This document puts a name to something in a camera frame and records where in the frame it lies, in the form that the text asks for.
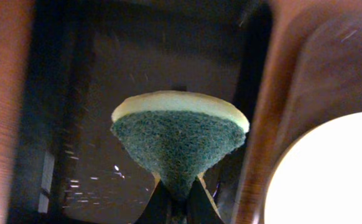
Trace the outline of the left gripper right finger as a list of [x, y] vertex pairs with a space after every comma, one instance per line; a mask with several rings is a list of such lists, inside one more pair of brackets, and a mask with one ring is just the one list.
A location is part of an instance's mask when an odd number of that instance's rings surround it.
[[224, 224], [209, 196], [200, 179], [196, 178], [187, 199], [188, 224]]

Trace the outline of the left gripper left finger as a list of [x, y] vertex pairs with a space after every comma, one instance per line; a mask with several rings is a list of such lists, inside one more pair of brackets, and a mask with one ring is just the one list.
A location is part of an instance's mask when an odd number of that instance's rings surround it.
[[171, 213], [172, 197], [160, 180], [135, 224], [169, 224]]

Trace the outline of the green yellow sponge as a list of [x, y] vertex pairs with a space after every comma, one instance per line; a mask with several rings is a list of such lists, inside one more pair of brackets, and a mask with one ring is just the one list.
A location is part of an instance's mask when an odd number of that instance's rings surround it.
[[111, 114], [111, 132], [130, 157], [178, 201], [197, 176], [242, 146], [249, 121], [231, 103], [187, 91], [156, 91], [125, 99]]

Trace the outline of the white plate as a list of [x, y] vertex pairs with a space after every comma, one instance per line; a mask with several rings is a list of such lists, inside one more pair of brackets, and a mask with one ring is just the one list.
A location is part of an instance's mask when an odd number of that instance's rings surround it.
[[333, 119], [296, 140], [267, 190], [272, 224], [362, 224], [362, 113]]

